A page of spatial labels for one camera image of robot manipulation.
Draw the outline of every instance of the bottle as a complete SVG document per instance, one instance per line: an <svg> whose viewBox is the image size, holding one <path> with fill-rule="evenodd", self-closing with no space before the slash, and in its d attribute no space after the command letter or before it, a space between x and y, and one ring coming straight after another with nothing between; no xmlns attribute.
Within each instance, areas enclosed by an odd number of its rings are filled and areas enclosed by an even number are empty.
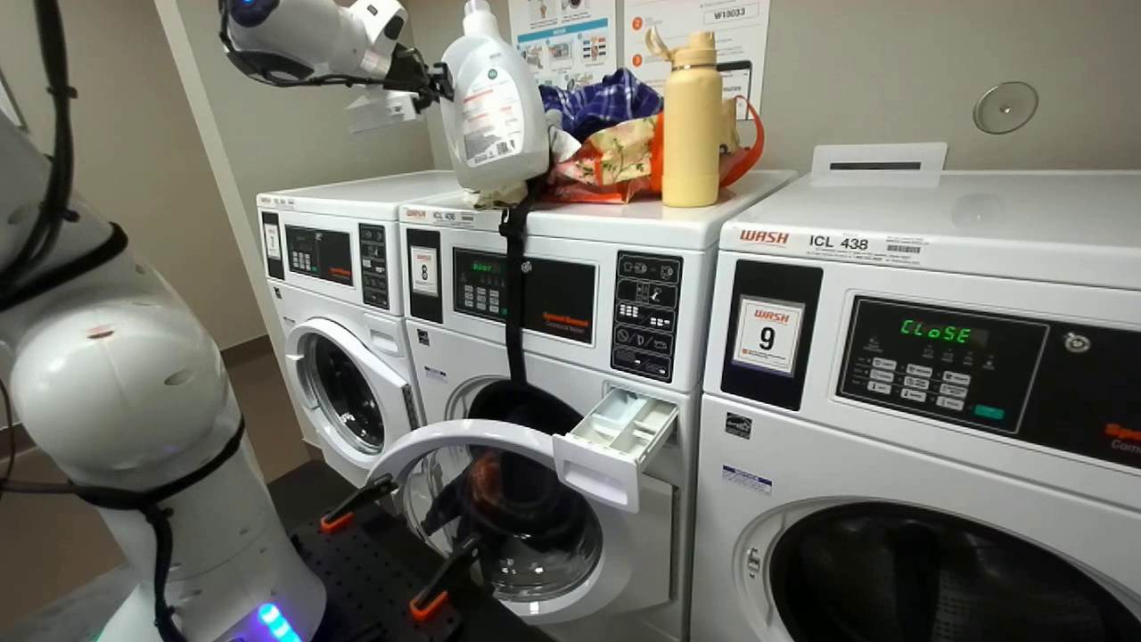
<svg viewBox="0 0 1141 642"><path fill-rule="evenodd" d="M524 58L497 35L483 0L462 2L462 35L443 52L453 98L443 128L455 180L476 197L502 197L550 166L543 95Z"/></svg>
<svg viewBox="0 0 1141 642"><path fill-rule="evenodd" d="M719 197L717 39L700 32L669 52L663 128L663 202L710 208Z"/></svg>

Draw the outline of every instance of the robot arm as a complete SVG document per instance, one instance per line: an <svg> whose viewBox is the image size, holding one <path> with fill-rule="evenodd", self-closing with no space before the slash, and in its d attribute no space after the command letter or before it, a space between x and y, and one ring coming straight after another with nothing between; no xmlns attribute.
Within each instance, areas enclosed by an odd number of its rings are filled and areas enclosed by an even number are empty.
<svg viewBox="0 0 1141 642"><path fill-rule="evenodd" d="M266 84L377 84L399 112L450 95L444 68L399 44L399 0L221 0L216 10L226 61Z"/></svg>

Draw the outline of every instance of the detergent bottle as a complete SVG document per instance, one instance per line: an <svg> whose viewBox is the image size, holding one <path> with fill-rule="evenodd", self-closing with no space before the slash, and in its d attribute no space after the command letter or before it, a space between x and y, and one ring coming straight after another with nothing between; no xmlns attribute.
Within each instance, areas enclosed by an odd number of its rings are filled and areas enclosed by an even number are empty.
<svg viewBox="0 0 1141 642"><path fill-rule="evenodd" d="M462 35L443 52L453 98L443 124L459 186L511 200L550 166L543 95L524 58L497 35L489 0L462 2Z"/></svg>

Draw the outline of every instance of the washing machine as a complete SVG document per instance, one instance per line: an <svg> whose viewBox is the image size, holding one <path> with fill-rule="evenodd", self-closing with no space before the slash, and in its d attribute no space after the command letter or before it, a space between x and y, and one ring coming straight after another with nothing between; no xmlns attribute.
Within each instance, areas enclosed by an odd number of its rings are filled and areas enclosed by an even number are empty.
<svg viewBox="0 0 1141 642"><path fill-rule="evenodd" d="M1141 638L1141 174L809 174L722 227L690 638Z"/></svg>
<svg viewBox="0 0 1141 642"><path fill-rule="evenodd" d="M780 172L749 174L705 210L532 210L514 311L524 379L507 355L502 217L404 208L425 432L470 418L453 432L462 441L470 423L492 420L476 451L419 458L404 480L404 512L444 556L511 521L476 577L551 638L682 638L717 227L784 180ZM497 455L519 437L494 420L551 444L524 462Z"/></svg>
<svg viewBox="0 0 1141 642"><path fill-rule="evenodd" d="M304 437L351 486L425 418L404 331L395 208L450 191L459 197L450 172L412 172L257 197L281 379Z"/></svg>

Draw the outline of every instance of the blue light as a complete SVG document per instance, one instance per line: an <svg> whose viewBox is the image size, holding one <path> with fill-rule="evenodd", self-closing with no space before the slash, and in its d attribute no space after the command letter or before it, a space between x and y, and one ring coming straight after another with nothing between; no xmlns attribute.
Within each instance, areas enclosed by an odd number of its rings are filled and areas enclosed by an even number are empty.
<svg viewBox="0 0 1141 642"><path fill-rule="evenodd" d="M257 605L257 615L260 615L262 625L273 625L273 621L281 621L281 611L272 605L272 602L262 602L262 605Z"/></svg>
<svg viewBox="0 0 1141 642"><path fill-rule="evenodd" d="M266 628L273 642L298 642L298 636L273 602L257 605L257 621Z"/></svg>

